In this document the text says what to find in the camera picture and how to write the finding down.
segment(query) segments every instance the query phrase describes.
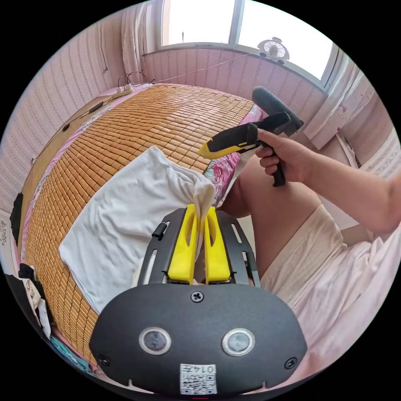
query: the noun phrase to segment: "windowsill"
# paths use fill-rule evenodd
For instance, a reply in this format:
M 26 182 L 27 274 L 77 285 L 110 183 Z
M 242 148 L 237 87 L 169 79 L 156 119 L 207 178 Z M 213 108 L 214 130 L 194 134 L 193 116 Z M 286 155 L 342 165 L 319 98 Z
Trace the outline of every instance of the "windowsill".
M 161 53 L 161 52 L 170 51 L 170 50 L 190 50 L 190 49 L 211 49 L 211 50 L 221 50 L 221 51 L 224 50 L 224 51 L 231 51 L 231 52 L 238 53 L 238 54 L 249 54 L 250 57 L 256 57 L 256 58 L 259 58 L 261 60 L 265 60 L 268 63 L 272 63 L 272 64 L 274 64 L 276 66 L 282 67 L 282 68 L 286 69 L 287 71 L 290 71 L 290 72 L 294 73 L 295 75 L 297 75 L 300 78 L 302 78 L 302 79 L 306 80 L 307 82 L 309 82 L 311 85 L 313 85 L 316 89 L 318 89 L 322 93 L 327 94 L 327 92 L 323 88 L 322 83 L 317 78 L 313 77 L 308 72 L 302 70 L 300 67 L 297 67 L 294 64 L 291 64 L 288 61 L 286 61 L 287 65 L 285 65 L 285 64 L 283 65 L 283 64 L 277 63 L 276 61 L 270 60 L 270 59 L 268 59 L 266 57 L 260 56 L 259 54 L 248 53 L 246 51 L 235 49 L 235 48 L 232 48 L 232 47 L 206 45 L 206 44 L 200 44 L 200 45 L 195 45 L 195 46 L 192 45 L 192 44 L 188 44 L 188 46 L 186 46 L 186 45 L 179 44 L 177 46 L 174 46 L 174 45 L 164 46 L 164 47 L 161 47 L 159 50 L 151 51 L 149 53 L 145 53 L 145 54 L 143 54 L 143 56 L 145 57 L 145 56 L 149 56 L 151 54 Z

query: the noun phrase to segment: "window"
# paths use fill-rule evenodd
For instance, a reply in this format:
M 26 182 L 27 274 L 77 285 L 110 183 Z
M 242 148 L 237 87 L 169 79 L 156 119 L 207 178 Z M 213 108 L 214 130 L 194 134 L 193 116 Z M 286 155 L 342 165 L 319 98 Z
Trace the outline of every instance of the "window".
M 257 48 L 263 40 L 280 38 L 289 61 L 322 79 L 333 42 L 306 22 L 277 8 L 245 0 L 239 45 Z
M 340 50 L 320 31 L 253 0 L 163 0 L 158 48 L 208 46 L 259 54 L 259 43 L 279 38 L 285 66 L 325 87 Z
M 228 43 L 234 3 L 235 0 L 169 0 L 165 2 L 166 29 L 162 37 L 162 45 L 199 42 Z

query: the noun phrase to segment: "window frame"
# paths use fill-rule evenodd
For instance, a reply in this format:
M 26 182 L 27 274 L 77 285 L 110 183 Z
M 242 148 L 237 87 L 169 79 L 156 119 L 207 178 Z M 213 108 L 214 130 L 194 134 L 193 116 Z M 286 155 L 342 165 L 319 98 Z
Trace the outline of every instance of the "window frame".
M 158 0 L 156 2 L 155 7 L 155 17 L 156 17 L 156 51 L 166 51 L 166 50 L 177 50 L 177 49 L 192 49 L 192 48 L 210 48 L 216 50 L 228 50 L 234 51 L 239 53 L 250 53 L 252 56 L 268 60 L 266 57 L 262 57 L 259 55 L 260 50 L 253 47 L 248 47 L 244 45 L 238 44 L 239 35 L 241 32 L 241 23 L 242 23 L 242 16 L 244 13 L 244 4 L 245 0 L 235 0 L 234 1 L 234 11 L 233 17 L 231 20 L 231 28 L 228 43 L 215 43 L 215 42 L 191 42 L 191 43 L 175 43 L 172 45 L 162 45 L 162 37 L 166 35 L 168 32 L 168 26 L 164 25 L 165 19 L 165 9 L 169 7 L 170 0 Z M 297 66 L 296 64 L 291 63 L 290 61 L 285 61 L 285 65 L 283 68 L 288 68 L 289 70 L 295 72 L 297 75 L 305 78 L 309 82 L 313 83 L 318 88 L 322 89 L 323 91 L 327 92 L 330 88 L 333 79 L 336 75 L 336 71 L 338 70 L 339 64 L 341 59 L 343 58 L 343 51 L 333 43 L 329 60 L 327 62 L 326 69 L 322 75 L 321 79 L 318 79 L 308 71 L 304 70 L 303 68 Z

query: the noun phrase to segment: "striped wallpaper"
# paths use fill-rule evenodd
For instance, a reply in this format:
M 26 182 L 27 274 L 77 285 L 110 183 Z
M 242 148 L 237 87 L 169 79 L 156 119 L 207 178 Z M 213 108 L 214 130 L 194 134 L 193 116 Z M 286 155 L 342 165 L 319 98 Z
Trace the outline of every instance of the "striped wallpaper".
M 22 94 L 0 147 L 0 209 L 11 212 L 32 158 L 63 123 L 125 74 L 121 19 L 113 14 L 71 39 Z
M 310 82 L 270 60 L 227 50 L 197 48 L 150 53 L 145 55 L 146 75 L 149 81 L 155 79 L 157 82 L 235 57 L 238 58 L 225 64 L 165 82 L 204 86 L 246 99 L 251 98 L 255 86 L 264 86 L 305 123 L 310 121 L 326 99 L 326 94 Z

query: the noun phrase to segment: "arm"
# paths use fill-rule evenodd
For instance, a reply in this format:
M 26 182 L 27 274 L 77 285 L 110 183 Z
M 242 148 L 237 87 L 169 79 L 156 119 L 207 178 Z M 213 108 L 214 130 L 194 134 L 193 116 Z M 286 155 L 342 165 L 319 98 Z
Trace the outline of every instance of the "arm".
M 401 174 L 387 181 L 315 154 L 304 184 L 375 234 L 400 224 Z

